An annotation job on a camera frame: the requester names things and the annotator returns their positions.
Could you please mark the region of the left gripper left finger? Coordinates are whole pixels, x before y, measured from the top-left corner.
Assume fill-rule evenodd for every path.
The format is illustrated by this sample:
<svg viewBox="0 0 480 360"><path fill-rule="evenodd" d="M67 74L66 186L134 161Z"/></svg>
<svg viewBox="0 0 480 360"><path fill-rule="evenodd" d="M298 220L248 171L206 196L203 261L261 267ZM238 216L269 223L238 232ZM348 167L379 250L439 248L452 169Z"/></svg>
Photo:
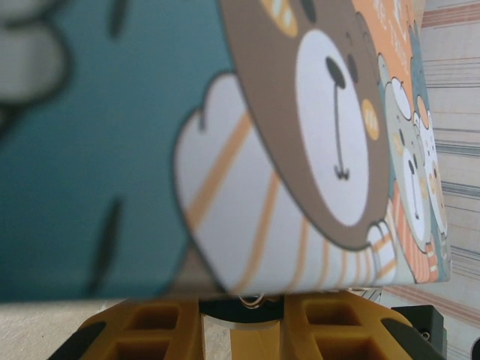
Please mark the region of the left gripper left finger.
<svg viewBox="0 0 480 360"><path fill-rule="evenodd" d="M123 301L89 317L56 351L57 359L204 359L195 300Z"/></svg>

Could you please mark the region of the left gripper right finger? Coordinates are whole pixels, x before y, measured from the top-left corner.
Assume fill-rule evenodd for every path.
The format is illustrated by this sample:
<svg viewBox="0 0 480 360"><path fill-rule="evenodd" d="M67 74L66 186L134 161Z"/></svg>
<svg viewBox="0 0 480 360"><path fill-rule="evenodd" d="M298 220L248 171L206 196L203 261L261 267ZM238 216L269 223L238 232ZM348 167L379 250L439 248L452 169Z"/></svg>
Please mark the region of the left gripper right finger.
<svg viewBox="0 0 480 360"><path fill-rule="evenodd" d="M395 309L351 292L285 295L273 325L230 332L233 359L441 359Z"/></svg>

